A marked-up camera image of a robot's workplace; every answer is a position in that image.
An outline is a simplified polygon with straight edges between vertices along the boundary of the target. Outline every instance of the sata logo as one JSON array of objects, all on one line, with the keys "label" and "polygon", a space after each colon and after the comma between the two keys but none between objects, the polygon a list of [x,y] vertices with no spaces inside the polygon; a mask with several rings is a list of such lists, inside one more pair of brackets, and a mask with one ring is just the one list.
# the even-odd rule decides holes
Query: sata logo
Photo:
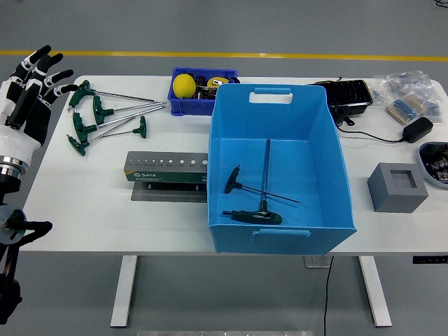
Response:
[{"label": "sata logo", "polygon": [[157,177],[155,174],[147,174],[147,173],[134,173],[135,177]]}]

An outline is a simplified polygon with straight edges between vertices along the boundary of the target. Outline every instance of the gray square block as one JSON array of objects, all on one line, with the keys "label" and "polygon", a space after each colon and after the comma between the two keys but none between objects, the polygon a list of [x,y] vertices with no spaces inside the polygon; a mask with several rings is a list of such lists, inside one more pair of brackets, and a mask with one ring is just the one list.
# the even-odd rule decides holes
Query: gray square block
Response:
[{"label": "gray square block", "polygon": [[417,164],[380,162],[367,184],[376,212],[410,214],[428,197]]}]

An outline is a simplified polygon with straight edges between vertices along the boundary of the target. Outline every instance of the yellow ball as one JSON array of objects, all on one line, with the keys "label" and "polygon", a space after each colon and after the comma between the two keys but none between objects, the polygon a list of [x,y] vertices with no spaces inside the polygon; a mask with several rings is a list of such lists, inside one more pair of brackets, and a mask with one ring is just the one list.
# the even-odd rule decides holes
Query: yellow ball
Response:
[{"label": "yellow ball", "polygon": [[196,83],[188,73],[177,75],[173,81],[173,91],[177,98],[191,98],[196,91]]}]

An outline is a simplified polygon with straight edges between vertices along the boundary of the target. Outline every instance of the blue plastic bin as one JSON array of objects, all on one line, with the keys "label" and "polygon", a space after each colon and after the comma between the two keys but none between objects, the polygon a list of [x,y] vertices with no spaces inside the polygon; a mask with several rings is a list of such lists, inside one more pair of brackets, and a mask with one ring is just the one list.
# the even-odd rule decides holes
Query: blue plastic bin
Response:
[{"label": "blue plastic bin", "polygon": [[[269,102],[251,102],[251,97]],[[274,97],[292,100],[270,102]],[[260,209],[261,194],[239,189],[225,194],[224,188],[238,165],[238,182],[262,188],[268,138],[267,191],[302,204],[268,196],[268,209],[283,217],[280,225],[232,220],[222,212]],[[207,174],[216,252],[325,255],[356,231],[347,171],[323,87],[222,85],[211,117]]]},{"label": "blue plastic bin", "polygon": [[173,92],[173,81],[180,74],[194,74],[205,77],[208,81],[213,77],[238,77],[238,72],[231,69],[196,69],[196,68],[174,68],[169,86],[168,100],[171,102],[171,114],[183,116],[190,114],[194,116],[211,116],[215,106],[215,99],[179,99]]}]

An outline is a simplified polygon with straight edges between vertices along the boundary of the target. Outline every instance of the cable on floor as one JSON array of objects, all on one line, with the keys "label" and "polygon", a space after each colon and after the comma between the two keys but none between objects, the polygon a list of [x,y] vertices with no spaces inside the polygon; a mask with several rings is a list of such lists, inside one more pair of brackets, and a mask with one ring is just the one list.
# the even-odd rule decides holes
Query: cable on floor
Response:
[{"label": "cable on floor", "polygon": [[323,336],[327,336],[328,282],[330,280],[330,272],[331,267],[333,266],[333,259],[335,259],[334,256],[331,257],[330,267],[328,268],[327,283],[325,285],[325,312],[323,313]]},{"label": "cable on floor", "polygon": [[434,0],[435,4],[439,7],[448,8],[448,1],[442,1],[442,0]]}]

